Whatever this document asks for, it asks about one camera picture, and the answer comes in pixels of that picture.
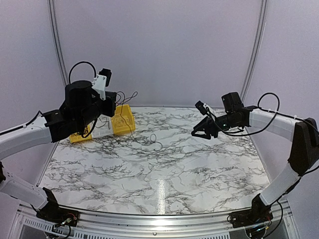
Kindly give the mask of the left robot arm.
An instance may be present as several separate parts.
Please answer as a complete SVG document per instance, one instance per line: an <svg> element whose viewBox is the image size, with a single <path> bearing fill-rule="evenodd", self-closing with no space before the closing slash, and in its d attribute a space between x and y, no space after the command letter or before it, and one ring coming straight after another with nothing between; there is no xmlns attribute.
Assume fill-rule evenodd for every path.
<svg viewBox="0 0 319 239"><path fill-rule="evenodd" d="M44 165L40 148L74 133L85 136L85 127L101 115L115 114L115 92L106 88L109 80L102 75L93 81L80 80L65 87L65 99L57 110L38 112L34 118L0 133L0 193L32 205L40 214L57 222L63 217L51 190L35 186L36 176Z"/></svg>

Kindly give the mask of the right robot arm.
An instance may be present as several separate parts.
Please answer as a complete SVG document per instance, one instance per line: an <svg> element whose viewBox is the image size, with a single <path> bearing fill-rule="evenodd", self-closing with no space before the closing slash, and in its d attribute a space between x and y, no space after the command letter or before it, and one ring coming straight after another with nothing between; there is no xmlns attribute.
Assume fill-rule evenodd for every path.
<svg viewBox="0 0 319 239"><path fill-rule="evenodd" d="M319 126L313 118L302 119L257 106L230 107L219 117L203 102L198 102L196 108L205 117L193 128L192 136L211 139L223 133L237 137L229 130L254 129L247 136L257 147L271 183L252 201L252 208L247 212L247 219L252 223L259 222L266 209L293 190L319 160Z"/></svg>

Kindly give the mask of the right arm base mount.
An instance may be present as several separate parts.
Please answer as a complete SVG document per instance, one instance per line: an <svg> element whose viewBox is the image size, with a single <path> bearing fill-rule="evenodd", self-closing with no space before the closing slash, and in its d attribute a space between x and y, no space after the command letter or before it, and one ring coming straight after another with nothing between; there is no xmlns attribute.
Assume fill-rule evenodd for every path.
<svg viewBox="0 0 319 239"><path fill-rule="evenodd" d="M244 209L231 212L227 221L232 224L233 228L240 228L260 224L263 222L270 222L273 219L271 209Z"/></svg>

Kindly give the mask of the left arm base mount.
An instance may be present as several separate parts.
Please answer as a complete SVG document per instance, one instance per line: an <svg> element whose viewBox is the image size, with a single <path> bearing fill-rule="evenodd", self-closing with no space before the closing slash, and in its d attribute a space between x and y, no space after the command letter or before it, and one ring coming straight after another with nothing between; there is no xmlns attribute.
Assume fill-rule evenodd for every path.
<svg viewBox="0 0 319 239"><path fill-rule="evenodd" d="M79 211L62 208L53 203L47 203L42 209L36 209L38 218L55 223L57 226L77 226L79 214Z"/></svg>

